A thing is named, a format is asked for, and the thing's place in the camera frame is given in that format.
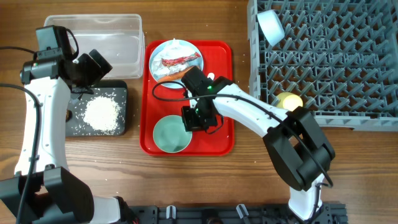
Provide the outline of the mint green bowl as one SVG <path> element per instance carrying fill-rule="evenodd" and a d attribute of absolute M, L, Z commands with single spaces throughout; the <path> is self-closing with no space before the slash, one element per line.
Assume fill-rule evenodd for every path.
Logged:
<path fill-rule="evenodd" d="M 191 143 L 193 133 L 185 129 L 182 117 L 168 115 L 161 118 L 153 130 L 155 145 L 163 152 L 176 154 L 182 152 Z"/>

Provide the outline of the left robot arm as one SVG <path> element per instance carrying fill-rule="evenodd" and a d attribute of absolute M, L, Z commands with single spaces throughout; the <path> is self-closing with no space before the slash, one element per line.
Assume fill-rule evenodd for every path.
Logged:
<path fill-rule="evenodd" d="M 36 36 L 39 50 L 20 73 L 22 151 L 14 176 L 1 182 L 1 200 L 18 223 L 124 223 L 131 216 L 124 200 L 95 197 L 70 173 L 65 155 L 70 97 L 90 94 L 112 67 L 97 50 L 81 54 L 66 27 L 41 27 Z"/>

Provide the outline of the brown food scrap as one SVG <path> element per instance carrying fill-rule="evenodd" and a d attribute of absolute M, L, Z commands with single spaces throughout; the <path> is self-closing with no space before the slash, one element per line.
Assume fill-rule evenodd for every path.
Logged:
<path fill-rule="evenodd" d="M 72 112 L 67 110 L 65 121 L 68 122 L 72 118 Z"/>

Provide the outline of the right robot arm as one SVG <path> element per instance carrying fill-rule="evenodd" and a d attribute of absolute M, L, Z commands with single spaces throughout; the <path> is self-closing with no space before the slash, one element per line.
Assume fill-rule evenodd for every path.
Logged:
<path fill-rule="evenodd" d="M 225 77 L 206 77 L 197 67 L 188 69 L 182 83 L 190 100 L 182 108 L 185 129 L 207 131 L 217 126 L 218 117 L 228 117 L 254 131 L 290 187 L 290 210 L 304 222 L 314 221 L 322 206 L 321 188 L 333 186 L 327 172 L 335 151 L 311 112 L 271 106 Z"/>

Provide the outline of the small light blue bowl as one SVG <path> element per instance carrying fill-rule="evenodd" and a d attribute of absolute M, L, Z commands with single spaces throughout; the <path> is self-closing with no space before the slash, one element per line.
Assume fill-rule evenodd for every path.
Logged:
<path fill-rule="evenodd" d="M 272 47 L 284 39 L 284 28 L 274 10 L 260 12 L 257 19 L 266 40 Z"/>

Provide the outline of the white rice pile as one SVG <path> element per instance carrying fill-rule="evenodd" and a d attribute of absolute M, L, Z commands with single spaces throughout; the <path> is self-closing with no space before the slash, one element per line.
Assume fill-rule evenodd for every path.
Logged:
<path fill-rule="evenodd" d="M 83 121 L 95 131 L 114 131 L 121 107 L 112 99 L 98 96 L 87 102 Z"/>

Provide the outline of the yellow plastic cup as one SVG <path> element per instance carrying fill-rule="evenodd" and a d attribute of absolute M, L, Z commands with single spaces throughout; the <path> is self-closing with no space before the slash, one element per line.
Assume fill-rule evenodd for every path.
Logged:
<path fill-rule="evenodd" d="M 290 92 L 282 92 L 277 95 L 278 103 L 276 107 L 293 111 L 303 106 L 301 97 Z"/>

